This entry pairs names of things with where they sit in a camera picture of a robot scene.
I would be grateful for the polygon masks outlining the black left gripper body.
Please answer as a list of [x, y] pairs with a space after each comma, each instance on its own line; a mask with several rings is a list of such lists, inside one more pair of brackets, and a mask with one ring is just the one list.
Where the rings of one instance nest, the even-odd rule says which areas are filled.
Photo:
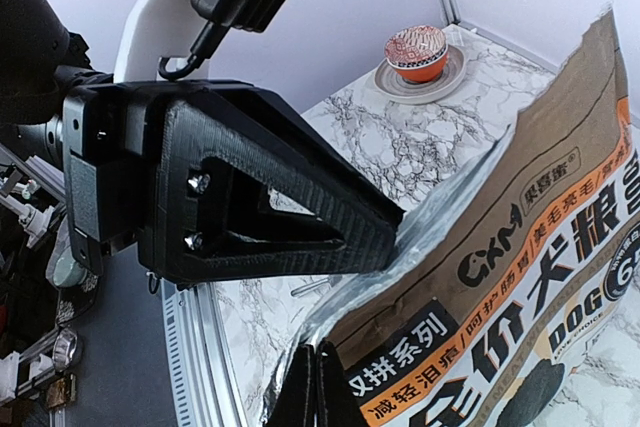
[[97, 275], [119, 249], [180, 287], [210, 278], [210, 85], [74, 88], [63, 104], [72, 253]]

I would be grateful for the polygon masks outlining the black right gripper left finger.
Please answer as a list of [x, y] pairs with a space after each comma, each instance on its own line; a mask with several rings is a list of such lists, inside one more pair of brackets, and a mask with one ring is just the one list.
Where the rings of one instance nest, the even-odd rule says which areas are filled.
[[316, 414], [316, 353], [300, 345], [285, 376], [266, 427], [311, 427]]

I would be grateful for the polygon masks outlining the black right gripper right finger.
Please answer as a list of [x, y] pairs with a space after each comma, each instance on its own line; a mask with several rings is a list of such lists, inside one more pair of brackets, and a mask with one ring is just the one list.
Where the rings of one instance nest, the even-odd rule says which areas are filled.
[[346, 380], [335, 346], [323, 340], [316, 353], [317, 425], [357, 427], [364, 416]]

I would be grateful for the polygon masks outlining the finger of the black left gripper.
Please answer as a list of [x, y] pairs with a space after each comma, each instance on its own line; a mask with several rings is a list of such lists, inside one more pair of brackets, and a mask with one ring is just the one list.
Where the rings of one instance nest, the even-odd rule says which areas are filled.
[[164, 99], [140, 263], [170, 282], [382, 270], [403, 210], [279, 95]]

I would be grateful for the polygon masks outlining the brown white dog food bag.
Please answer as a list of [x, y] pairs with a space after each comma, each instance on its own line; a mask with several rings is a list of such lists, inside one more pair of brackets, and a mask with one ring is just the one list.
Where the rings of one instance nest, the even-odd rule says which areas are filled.
[[615, 17], [487, 152], [405, 218], [390, 266], [337, 287], [282, 354], [331, 342], [363, 426], [525, 426], [639, 263], [639, 148]]

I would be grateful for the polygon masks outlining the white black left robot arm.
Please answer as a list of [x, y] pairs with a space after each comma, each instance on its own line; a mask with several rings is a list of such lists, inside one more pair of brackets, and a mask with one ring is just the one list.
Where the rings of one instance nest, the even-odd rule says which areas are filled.
[[195, 75], [285, 1], [138, 0], [109, 74], [47, 0], [1, 0], [1, 143], [63, 172], [81, 266], [135, 246], [180, 288], [388, 266], [400, 207], [278, 94]]

